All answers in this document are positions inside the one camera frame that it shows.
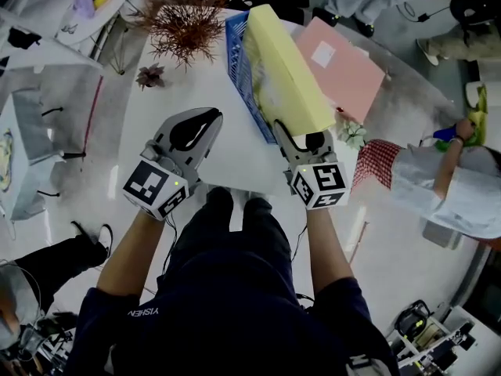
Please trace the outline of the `yellow folder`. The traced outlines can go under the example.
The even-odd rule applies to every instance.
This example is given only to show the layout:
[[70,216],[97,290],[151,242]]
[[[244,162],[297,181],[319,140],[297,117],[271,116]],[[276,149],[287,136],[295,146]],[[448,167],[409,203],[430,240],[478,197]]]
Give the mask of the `yellow folder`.
[[249,11],[243,48],[254,101],[270,126],[281,121],[292,136],[324,131],[334,115],[290,32],[270,5]]

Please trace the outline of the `round white side table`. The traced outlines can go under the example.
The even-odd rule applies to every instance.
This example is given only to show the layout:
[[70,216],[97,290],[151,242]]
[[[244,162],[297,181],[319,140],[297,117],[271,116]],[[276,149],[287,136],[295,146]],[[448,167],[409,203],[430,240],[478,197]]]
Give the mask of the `round white side table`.
[[[67,8],[63,11],[62,19],[56,31],[56,39],[90,59],[97,61],[101,56],[103,47],[112,28],[119,17],[121,7],[126,0],[108,0],[101,6],[91,19],[78,15],[73,10],[74,0],[69,0]],[[78,24],[73,34],[60,31],[65,25]]]

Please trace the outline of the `white shelf unit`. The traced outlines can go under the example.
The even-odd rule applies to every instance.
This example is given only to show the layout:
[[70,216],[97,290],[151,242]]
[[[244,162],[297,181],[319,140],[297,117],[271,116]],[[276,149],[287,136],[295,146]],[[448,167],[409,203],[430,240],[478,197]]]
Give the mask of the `white shelf unit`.
[[[9,59],[0,69],[31,67],[40,72],[52,65],[86,65],[101,70],[100,63],[55,37],[68,3],[69,0],[0,0],[0,61]],[[11,28],[38,34],[41,40],[27,50],[14,48],[8,42]]]

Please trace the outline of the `pink folder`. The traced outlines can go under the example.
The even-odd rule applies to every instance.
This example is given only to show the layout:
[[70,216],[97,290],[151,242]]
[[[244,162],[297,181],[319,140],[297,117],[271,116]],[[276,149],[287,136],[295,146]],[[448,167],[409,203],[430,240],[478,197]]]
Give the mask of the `pink folder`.
[[296,45],[331,107],[362,124],[384,80],[369,53],[317,17],[297,36]]

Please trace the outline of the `small purple succulent plant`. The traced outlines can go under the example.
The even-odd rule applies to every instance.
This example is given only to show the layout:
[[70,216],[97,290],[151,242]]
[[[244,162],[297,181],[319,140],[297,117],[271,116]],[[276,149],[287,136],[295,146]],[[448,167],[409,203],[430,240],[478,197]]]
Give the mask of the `small purple succulent plant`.
[[155,63],[149,67],[141,67],[139,73],[135,79],[135,82],[143,91],[144,88],[153,88],[165,86],[164,80],[162,78],[164,73],[164,66],[160,66],[159,63]]

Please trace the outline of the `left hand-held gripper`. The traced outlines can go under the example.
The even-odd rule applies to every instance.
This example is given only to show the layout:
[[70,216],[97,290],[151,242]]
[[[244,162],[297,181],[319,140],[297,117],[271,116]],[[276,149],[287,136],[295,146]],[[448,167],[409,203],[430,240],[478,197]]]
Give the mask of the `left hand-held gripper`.
[[173,115],[148,140],[122,188],[124,196],[164,221],[200,183],[198,168],[221,129],[221,111],[196,108]]

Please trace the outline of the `red checked cloth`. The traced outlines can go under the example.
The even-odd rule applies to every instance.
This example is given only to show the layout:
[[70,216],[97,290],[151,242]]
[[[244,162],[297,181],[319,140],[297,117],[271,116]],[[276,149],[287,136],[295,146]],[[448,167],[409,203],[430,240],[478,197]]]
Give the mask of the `red checked cloth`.
[[370,140],[360,151],[351,189],[373,177],[388,190],[391,188],[392,166],[402,147],[382,140]]

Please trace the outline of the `black and yellow device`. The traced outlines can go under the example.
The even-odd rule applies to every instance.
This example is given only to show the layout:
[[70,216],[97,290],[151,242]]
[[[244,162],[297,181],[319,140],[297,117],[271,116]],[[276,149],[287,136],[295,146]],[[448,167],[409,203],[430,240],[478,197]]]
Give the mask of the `black and yellow device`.
[[426,303],[419,299],[402,310],[395,320],[395,330],[412,342],[427,326],[431,312]]

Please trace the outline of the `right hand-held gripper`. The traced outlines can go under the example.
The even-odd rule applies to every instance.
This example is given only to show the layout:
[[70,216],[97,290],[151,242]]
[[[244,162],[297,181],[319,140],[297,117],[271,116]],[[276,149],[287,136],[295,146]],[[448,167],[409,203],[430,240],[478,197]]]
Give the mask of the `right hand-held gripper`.
[[348,194],[348,177],[344,163],[333,152],[331,132],[307,134],[307,150],[302,151],[280,120],[274,120],[272,131],[288,161],[284,175],[291,194],[297,195],[307,210],[339,205]]

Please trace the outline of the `person's left forearm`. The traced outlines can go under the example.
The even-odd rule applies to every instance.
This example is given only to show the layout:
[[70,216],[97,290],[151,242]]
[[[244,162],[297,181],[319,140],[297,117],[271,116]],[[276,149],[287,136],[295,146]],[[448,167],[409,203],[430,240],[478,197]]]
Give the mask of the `person's left forearm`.
[[164,222],[140,211],[103,267],[96,288],[140,298],[163,230]]

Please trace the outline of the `black bag on shelf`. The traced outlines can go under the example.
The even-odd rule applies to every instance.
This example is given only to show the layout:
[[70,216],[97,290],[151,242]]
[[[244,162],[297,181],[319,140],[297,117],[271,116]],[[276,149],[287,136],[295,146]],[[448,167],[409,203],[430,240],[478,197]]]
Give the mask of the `black bag on shelf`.
[[9,44],[17,49],[29,49],[33,44],[39,44],[41,36],[34,33],[25,33],[16,28],[11,28],[9,30],[8,42]]

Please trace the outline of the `person's dark trousers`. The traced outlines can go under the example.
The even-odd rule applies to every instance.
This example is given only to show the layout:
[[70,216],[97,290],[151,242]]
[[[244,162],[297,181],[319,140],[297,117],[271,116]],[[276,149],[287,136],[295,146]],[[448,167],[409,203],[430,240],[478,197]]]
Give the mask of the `person's dark trousers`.
[[283,228],[272,215],[271,204],[261,196],[250,198],[243,208],[242,230],[229,224],[233,198],[222,186],[210,188],[206,202],[185,225],[172,250],[168,270],[186,264],[196,255],[215,249],[234,249],[264,260],[293,289],[291,250]]

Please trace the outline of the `small green potted plant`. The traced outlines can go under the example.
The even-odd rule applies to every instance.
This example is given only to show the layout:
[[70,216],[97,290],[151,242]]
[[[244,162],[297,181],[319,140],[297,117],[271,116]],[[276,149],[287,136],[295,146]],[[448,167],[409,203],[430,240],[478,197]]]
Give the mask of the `small green potted plant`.
[[337,138],[355,150],[361,150],[366,145],[365,136],[363,125],[352,120],[343,120],[337,130]]

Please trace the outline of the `blue mesh file basket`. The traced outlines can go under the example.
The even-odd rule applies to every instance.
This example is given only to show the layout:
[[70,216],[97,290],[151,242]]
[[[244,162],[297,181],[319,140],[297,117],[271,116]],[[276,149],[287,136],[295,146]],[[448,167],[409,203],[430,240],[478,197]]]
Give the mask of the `blue mesh file basket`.
[[250,61],[243,46],[244,31],[247,27],[249,12],[238,13],[225,20],[226,52],[228,75],[245,103],[267,144],[276,145],[269,123],[254,99]]

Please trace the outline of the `person's right forearm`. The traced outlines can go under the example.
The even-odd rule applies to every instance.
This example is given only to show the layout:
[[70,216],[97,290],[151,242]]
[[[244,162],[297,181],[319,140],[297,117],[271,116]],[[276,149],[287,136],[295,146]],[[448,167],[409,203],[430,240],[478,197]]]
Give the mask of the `person's right forearm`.
[[306,212],[314,296],[332,283],[354,276],[327,208]]

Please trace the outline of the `orange dried plant in pot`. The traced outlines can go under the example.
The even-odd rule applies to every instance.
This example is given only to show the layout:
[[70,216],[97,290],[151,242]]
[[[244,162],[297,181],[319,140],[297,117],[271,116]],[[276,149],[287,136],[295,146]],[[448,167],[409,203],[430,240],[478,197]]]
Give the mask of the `orange dried plant in pot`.
[[190,67],[197,57],[213,62],[214,44],[222,38],[222,10],[229,0],[143,0],[132,11],[132,24],[145,31],[150,55],[168,56],[178,67]]

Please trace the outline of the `person's navy shirt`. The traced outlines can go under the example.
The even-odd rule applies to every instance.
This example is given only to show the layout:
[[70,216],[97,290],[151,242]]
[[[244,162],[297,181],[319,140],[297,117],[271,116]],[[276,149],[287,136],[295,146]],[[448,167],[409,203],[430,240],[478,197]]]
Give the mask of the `person's navy shirt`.
[[91,288],[64,376],[258,371],[399,376],[356,279],[326,286],[304,310],[268,263],[221,252],[187,263],[145,303]]

